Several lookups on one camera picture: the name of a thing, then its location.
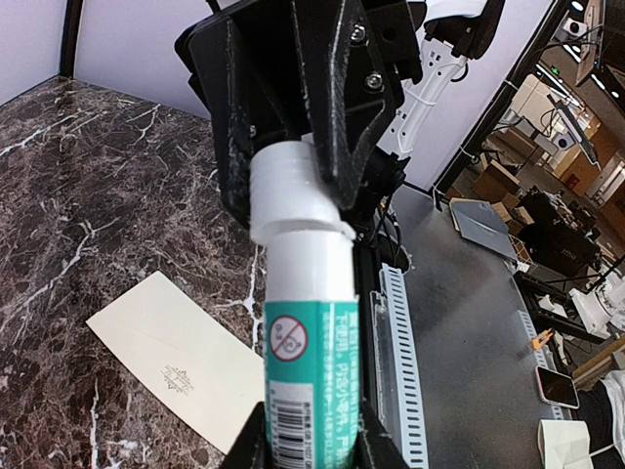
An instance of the white bottle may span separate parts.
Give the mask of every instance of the white bottle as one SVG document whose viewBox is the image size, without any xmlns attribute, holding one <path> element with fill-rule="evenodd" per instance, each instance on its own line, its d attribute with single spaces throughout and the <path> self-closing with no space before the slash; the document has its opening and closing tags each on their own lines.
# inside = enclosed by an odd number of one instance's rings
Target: white bottle
<svg viewBox="0 0 625 469">
<path fill-rule="evenodd" d="M 251 162 L 252 239 L 267 248 L 266 414 L 273 464 L 349 467 L 358 425 L 358 308 L 352 228 L 312 145 Z"/>
</svg>

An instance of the gray metal surface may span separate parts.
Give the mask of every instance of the gray metal surface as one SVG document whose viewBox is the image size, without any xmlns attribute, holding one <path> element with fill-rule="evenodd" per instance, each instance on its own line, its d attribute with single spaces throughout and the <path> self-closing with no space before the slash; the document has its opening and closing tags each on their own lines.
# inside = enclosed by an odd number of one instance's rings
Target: gray metal surface
<svg viewBox="0 0 625 469">
<path fill-rule="evenodd" d="M 394 197 L 414 269 L 405 276 L 430 467 L 539 468 L 537 361 L 502 258 L 463 239 L 449 211 L 408 188 Z"/>
</svg>

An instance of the dark marble surface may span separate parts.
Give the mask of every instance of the dark marble surface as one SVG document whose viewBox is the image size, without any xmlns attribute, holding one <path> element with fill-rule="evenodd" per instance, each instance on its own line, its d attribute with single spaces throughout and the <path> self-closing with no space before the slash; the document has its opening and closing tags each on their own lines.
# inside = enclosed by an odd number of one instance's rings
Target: dark marble surface
<svg viewBox="0 0 625 469">
<path fill-rule="evenodd" d="M 261 260 L 210 122 L 61 79 L 0 107 L 0 468 L 217 467 L 85 320 L 160 270 L 256 347 Z"/>
</svg>

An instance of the black frame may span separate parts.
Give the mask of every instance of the black frame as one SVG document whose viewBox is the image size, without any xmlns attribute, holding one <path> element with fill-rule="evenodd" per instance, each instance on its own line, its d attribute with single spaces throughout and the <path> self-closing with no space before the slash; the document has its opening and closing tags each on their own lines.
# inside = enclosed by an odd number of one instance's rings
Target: black frame
<svg viewBox="0 0 625 469">
<path fill-rule="evenodd" d="M 74 76 L 83 2 L 84 0 L 67 0 L 67 6 L 65 7 L 59 75 L 67 78 L 73 78 Z"/>
</svg>

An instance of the perforated metal strip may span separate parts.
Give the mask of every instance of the perforated metal strip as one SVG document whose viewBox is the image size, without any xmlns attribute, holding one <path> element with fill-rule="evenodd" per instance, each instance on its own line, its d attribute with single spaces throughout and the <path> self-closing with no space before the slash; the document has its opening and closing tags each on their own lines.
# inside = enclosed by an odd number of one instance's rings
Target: perforated metal strip
<svg viewBox="0 0 625 469">
<path fill-rule="evenodd" d="M 429 469 L 426 426 L 419 367 L 403 275 L 382 265 L 382 284 L 389 303 L 397 397 L 401 423 L 401 454 L 412 469 Z"/>
<path fill-rule="evenodd" d="M 534 323 L 531 321 L 531 317 L 526 311 L 519 311 L 519 315 L 521 316 L 521 321 L 523 323 L 523 327 L 525 328 L 525 332 L 527 334 L 527 343 L 531 342 L 538 335 L 536 333 L 536 329 L 534 328 Z M 545 357 L 545 353 L 541 350 L 537 350 L 534 352 L 534 356 L 536 357 L 536 362 L 539 366 L 543 368 L 552 369 L 547 362 L 547 358 Z M 551 410 L 554 413 L 554 420 L 564 420 L 563 408 L 559 405 L 552 405 Z"/>
</svg>

